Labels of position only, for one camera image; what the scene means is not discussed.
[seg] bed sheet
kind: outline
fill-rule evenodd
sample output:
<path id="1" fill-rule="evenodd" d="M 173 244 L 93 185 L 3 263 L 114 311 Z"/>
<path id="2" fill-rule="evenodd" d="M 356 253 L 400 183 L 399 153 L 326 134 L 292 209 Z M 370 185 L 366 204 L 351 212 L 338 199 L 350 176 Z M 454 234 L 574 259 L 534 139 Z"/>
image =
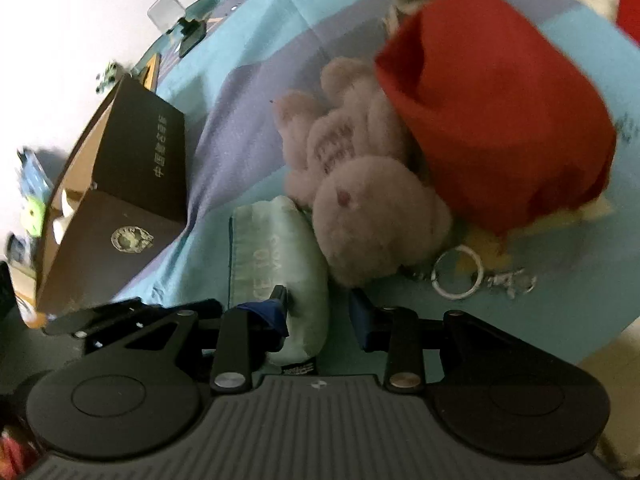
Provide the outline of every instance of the bed sheet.
<path id="1" fill-rule="evenodd" d="M 461 303 L 401 276 L 367 287 L 377 304 L 439 318 L 462 308 L 570 362 L 615 337 L 640 314 L 640 50 L 575 0 L 507 0 L 596 85 L 620 133 L 610 214 L 543 230 L 508 247 L 514 266 L 538 276 L 510 301 L 479 292 Z M 287 168 L 271 101 L 287 89 L 319 92 L 335 56 L 372 59 L 382 47 L 388 0 L 227 0 L 237 6 L 166 74 L 158 95 L 187 122 L 189 216 L 185 232 L 119 295 L 165 306 L 228 297 L 228 219 L 233 209 L 282 194 Z M 381 372 L 384 356 L 357 348 L 347 292 L 330 287 L 332 318 L 322 373 Z M 428 354 L 428 362 L 434 356 Z"/>

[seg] metal key ring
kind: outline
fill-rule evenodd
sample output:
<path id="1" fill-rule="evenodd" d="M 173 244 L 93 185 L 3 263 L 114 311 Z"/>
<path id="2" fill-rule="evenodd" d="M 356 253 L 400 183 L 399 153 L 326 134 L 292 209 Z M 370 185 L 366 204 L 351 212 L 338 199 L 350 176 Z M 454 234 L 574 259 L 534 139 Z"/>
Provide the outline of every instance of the metal key ring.
<path id="1" fill-rule="evenodd" d="M 447 292 L 440 286 L 440 283 L 438 283 L 438 264 L 444 258 L 444 256 L 446 256 L 447 253 L 450 253 L 451 251 L 458 251 L 460 253 L 468 254 L 469 256 L 471 256 L 474 263 L 476 264 L 476 267 L 478 268 L 476 282 L 468 291 L 462 292 L 461 294 L 453 294 L 452 292 Z M 440 294 L 443 298 L 447 298 L 451 301 L 464 300 L 465 298 L 471 296 L 476 292 L 476 290 L 478 290 L 478 288 L 480 288 L 480 285 L 482 285 L 482 280 L 484 280 L 484 267 L 482 266 L 482 260 L 480 259 L 478 253 L 476 253 L 471 247 L 467 247 L 466 245 L 458 245 L 457 247 L 444 251 L 440 256 L 438 256 L 438 259 L 433 264 L 433 270 L 431 271 L 431 285 L 433 285 L 433 288 L 438 294 Z"/>

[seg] red object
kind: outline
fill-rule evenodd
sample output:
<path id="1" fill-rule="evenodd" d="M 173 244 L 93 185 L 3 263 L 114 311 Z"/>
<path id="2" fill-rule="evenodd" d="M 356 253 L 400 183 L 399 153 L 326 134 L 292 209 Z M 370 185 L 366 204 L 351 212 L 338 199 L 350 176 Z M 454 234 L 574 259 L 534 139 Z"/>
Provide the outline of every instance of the red object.
<path id="1" fill-rule="evenodd" d="M 0 479 L 14 480 L 38 459 L 35 450 L 10 437 L 0 439 Z"/>
<path id="2" fill-rule="evenodd" d="M 620 0 L 617 23 L 640 45 L 640 0 Z"/>
<path id="3" fill-rule="evenodd" d="M 604 189 L 616 131 L 585 76 L 503 0 L 432 0 L 376 58 L 433 185 L 503 234 Z"/>

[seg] white wall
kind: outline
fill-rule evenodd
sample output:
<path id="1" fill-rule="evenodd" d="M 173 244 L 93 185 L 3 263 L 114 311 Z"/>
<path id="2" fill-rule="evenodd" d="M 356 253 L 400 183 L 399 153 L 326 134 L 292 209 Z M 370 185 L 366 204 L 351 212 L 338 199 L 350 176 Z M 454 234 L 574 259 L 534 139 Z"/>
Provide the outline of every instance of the white wall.
<path id="1" fill-rule="evenodd" d="M 154 1 L 0 0 L 0 245 L 22 232 L 16 149 L 71 150 L 103 98 L 95 75 L 110 59 L 133 65 L 158 37 Z"/>

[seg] stuffed bunny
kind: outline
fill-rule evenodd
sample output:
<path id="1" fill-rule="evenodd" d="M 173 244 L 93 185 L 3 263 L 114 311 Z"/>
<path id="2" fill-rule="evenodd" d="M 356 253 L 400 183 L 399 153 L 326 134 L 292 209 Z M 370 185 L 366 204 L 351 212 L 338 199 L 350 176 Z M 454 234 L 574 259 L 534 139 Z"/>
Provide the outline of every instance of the stuffed bunny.
<path id="1" fill-rule="evenodd" d="M 313 209 L 318 245 L 334 278 L 359 286 L 433 255 L 451 214 L 407 164 L 414 140 L 380 89 L 372 69 L 337 58 L 321 87 L 335 108 L 291 91 L 274 103 L 285 191 Z"/>
<path id="2" fill-rule="evenodd" d="M 300 91 L 274 103 L 284 160 L 292 169 L 285 192 L 307 207 L 337 166 L 363 155 L 390 156 L 405 164 L 414 142 L 364 62 L 336 58 L 322 70 L 320 84 L 335 106 L 327 114 L 314 97 Z"/>

